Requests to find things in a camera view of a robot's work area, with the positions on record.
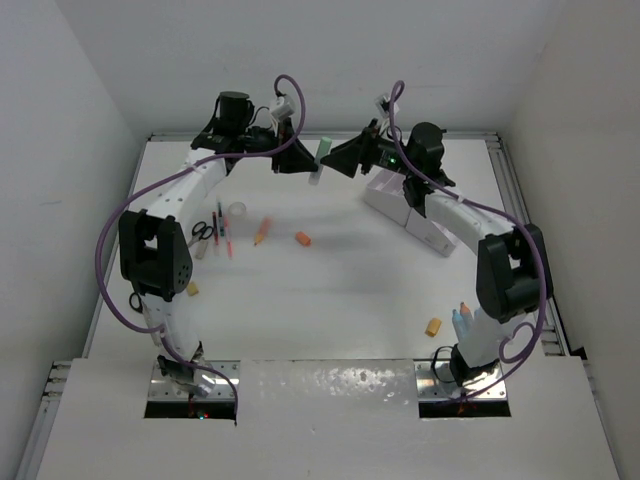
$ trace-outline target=pencil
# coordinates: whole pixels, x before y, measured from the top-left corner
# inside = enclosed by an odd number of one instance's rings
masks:
[[[262,219],[262,223],[260,224],[258,233],[256,233],[256,238],[254,239],[254,243],[253,243],[254,245],[258,245],[265,239],[265,237],[267,236],[267,233],[269,233],[269,228],[271,228],[271,222],[272,222],[271,217],[264,217]]]

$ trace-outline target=blue marker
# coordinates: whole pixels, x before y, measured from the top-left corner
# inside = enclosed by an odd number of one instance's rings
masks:
[[[464,318],[462,318],[462,315],[460,315],[455,309],[453,310],[451,323],[453,323],[453,329],[456,331],[458,341],[462,341],[462,339],[467,336],[467,333],[469,333],[469,330],[467,329],[467,324],[465,323]]]

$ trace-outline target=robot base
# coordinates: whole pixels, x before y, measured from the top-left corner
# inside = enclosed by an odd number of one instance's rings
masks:
[[[239,361],[207,361],[207,364],[221,372],[238,385],[240,380]],[[229,384],[215,375],[208,375],[207,379],[213,388],[207,397],[201,398],[189,395],[185,390],[173,382],[169,377],[163,377],[160,365],[155,362],[151,383],[147,396],[145,418],[194,418],[199,420],[217,418],[234,420],[233,407],[235,399]]]
[[[476,378],[458,387],[449,372],[449,360],[416,360],[416,383],[420,418],[465,418],[465,417],[510,417],[507,388],[500,382],[478,397],[464,402],[451,402],[463,394],[471,394],[489,386],[500,377],[502,369],[496,364],[489,373],[481,373]]]

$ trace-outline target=small sponge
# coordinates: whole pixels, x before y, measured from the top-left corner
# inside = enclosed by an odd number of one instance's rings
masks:
[[[189,295],[190,297],[193,297],[194,295],[197,295],[200,292],[200,290],[198,290],[198,286],[195,284],[195,282],[189,282],[189,285],[187,285],[187,295]]]
[[[442,325],[442,320],[433,317],[429,322],[429,325],[427,325],[427,329],[424,333],[426,333],[430,337],[435,337],[438,334],[438,330],[440,330],[440,325]]]

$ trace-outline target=white table surface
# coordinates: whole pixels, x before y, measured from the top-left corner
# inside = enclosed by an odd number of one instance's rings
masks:
[[[315,151],[317,141],[308,141]],[[468,197],[501,207],[485,142],[445,143],[445,169]],[[177,170],[187,142],[150,142],[135,189]],[[218,257],[194,260],[193,281],[200,294],[189,299],[192,318],[207,357],[214,359],[425,358],[440,345],[456,343],[451,310],[464,300],[474,308],[476,258],[460,245],[443,258],[403,228],[366,205],[368,176],[347,178],[325,168],[320,185],[307,174],[274,175],[270,161],[242,160],[218,184],[186,225],[211,222],[216,196],[224,205],[242,201],[244,220],[231,225],[234,258],[224,245]],[[133,209],[150,203],[142,197]],[[274,217],[267,240],[253,237],[265,215]],[[297,231],[313,241],[302,248]],[[119,257],[108,287],[128,317],[131,285],[119,272]],[[432,317],[443,320],[436,338],[424,335]],[[90,358],[126,355],[152,358],[144,335],[122,327],[102,307]]]
[[[137,188],[172,173],[185,146],[148,144]],[[446,147],[446,171],[468,196],[500,205],[484,142]],[[507,382],[510,418],[418,418],[410,359],[454,343],[451,309],[476,304],[475,258],[461,246],[443,259],[363,205],[366,181],[325,169],[312,188],[304,175],[241,162],[216,192],[248,207],[246,223],[233,226],[236,256],[221,250],[197,265],[201,293],[191,302],[207,356],[241,359],[238,427],[144,419],[156,351],[103,308],[89,358],[73,363],[38,478],[617,478],[577,358],[537,350]],[[254,248],[265,214],[276,222]],[[312,247],[295,243],[298,230]],[[109,289],[129,311],[117,268]],[[434,315],[445,322],[430,339]]]

